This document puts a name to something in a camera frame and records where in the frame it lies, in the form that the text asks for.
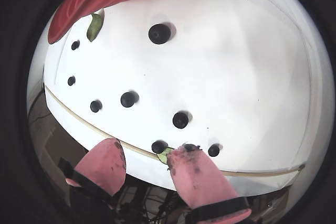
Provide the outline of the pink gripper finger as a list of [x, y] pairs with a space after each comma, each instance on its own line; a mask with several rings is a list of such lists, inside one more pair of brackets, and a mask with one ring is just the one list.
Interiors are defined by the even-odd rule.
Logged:
[[69, 185], [70, 207], [84, 223], [115, 223], [114, 208], [126, 167], [123, 148], [116, 138], [99, 142], [75, 167], [60, 159], [60, 170]]
[[191, 209], [190, 223], [240, 223], [251, 215], [224, 174], [199, 146], [183, 144], [167, 154], [179, 196]]

